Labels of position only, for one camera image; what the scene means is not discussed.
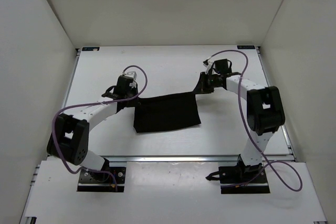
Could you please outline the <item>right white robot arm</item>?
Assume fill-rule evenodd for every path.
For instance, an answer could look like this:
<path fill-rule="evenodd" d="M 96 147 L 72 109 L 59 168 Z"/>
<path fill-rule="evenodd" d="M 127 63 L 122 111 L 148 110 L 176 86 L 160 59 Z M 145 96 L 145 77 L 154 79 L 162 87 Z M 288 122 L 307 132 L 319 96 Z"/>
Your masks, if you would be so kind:
<path fill-rule="evenodd" d="M 220 180 L 224 184 L 242 184 L 260 175 L 267 144 L 275 132 L 284 124 L 285 115 L 279 89 L 275 86 L 264 87 L 232 72 L 232 62 L 228 59 L 210 61 L 203 64 L 206 71 L 201 72 L 194 89 L 195 94 L 210 94 L 216 88 L 224 88 L 246 101 L 248 140 L 238 156 L 235 166 L 222 166 L 218 172 L 207 176 L 208 180 Z"/>

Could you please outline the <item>black skirt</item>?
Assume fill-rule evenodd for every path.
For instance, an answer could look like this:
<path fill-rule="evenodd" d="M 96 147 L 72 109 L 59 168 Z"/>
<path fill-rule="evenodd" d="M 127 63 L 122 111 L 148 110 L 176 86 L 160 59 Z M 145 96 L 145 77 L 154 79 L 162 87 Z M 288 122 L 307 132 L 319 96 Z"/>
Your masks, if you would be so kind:
<path fill-rule="evenodd" d="M 133 121 L 137 133 L 175 131 L 201 124 L 192 92 L 140 98 L 139 102 Z"/>

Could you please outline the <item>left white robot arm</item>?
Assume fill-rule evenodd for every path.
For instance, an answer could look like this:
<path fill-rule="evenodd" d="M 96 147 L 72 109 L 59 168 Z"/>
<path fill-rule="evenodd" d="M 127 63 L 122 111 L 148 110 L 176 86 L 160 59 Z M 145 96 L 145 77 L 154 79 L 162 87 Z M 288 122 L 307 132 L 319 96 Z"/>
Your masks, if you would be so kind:
<path fill-rule="evenodd" d="M 136 72 L 126 72 L 118 77 L 117 84 L 107 88 L 97 105 L 90 105 L 74 114 L 62 113 L 56 117 L 56 140 L 65 161 L 84 167 L 98 182 L 116 182 L 110 172 L 109 161 L 88 150 L 89 133 L 108 117 L 124 108 L 139 105 Z"/>

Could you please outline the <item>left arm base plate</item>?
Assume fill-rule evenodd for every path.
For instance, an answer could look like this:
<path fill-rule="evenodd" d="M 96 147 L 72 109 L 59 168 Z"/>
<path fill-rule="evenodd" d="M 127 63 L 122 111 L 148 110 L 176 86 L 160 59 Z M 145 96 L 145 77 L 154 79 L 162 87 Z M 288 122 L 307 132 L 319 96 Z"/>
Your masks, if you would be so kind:
<path fill-rule="evenodd" d="M 77 191 L 79 192 L 102 192 L 102 193 L 123 193 L 125 186 L 126 167 L 110 167 L 116 179 L 117 186 L 114 180 L 107 174 L 92 173 L 81 171 L 78 179 Z"/>

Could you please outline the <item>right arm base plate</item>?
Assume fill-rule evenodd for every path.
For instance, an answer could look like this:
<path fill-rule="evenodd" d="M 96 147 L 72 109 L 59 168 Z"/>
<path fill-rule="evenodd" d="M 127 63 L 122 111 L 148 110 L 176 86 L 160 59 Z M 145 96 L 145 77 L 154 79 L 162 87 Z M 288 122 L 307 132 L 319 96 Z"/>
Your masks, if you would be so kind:
<path fill-rule="evenodd" d="M 236 166 L 220 166 L 218 171 L 222 195 L 270 193 L 265 171 L 240 175 Z"/>

